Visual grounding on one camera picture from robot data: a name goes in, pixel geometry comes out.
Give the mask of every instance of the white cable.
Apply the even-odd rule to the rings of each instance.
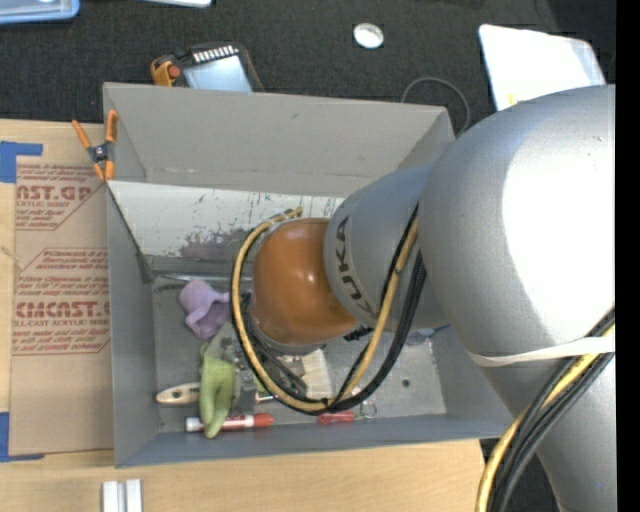
[[[585,354],[605,354],[616,351],[615,336],[580,338],[553,347],[532,350],[522,354],[510,356],[487,357],[479,354],[469,356],[478,366],[485,368],[508,366],[515,363],[528,363],[531,361],[543,361],[546,359],[560,359],[568,356],[581,356]]]

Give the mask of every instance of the white paper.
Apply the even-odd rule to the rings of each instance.
[[[533,30],[478,30],[497,110],[555,92],[606,83],[585,41]]]

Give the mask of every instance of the blue tape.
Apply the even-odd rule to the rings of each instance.
[[[0,142],[0,182],[16,182],[16,160],[18,155],[41,156],[42,144],[23,142]]]
[[[36,460],[42,455],[20,455],[9,457],[9,413],[0,412],[0,463],[12,460]]]

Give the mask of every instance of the orange clip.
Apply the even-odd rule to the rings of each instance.
[[[92,146],[87,137],[86,132],[80,126],[80,123],[75,119],[71,121],[71,125],[76,130],[78,139],[82,147],[87,150],[91,160],[93,160],[93,170],[98,175],[101,181],[111,180],[115,175],[115,164],[113,162],[113,145],[116,142],[118,136],[118,113],[115,110],[110,110],[107,114],[107,121],[105,123],[105,142],[99,146]]]

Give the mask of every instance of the green plush toy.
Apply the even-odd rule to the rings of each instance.
[[[226,322],[200,353],[200,420],[209,439],[218,435],[233,403],[236,368],[221,356],[222,340],[234,336],[233,326]]]

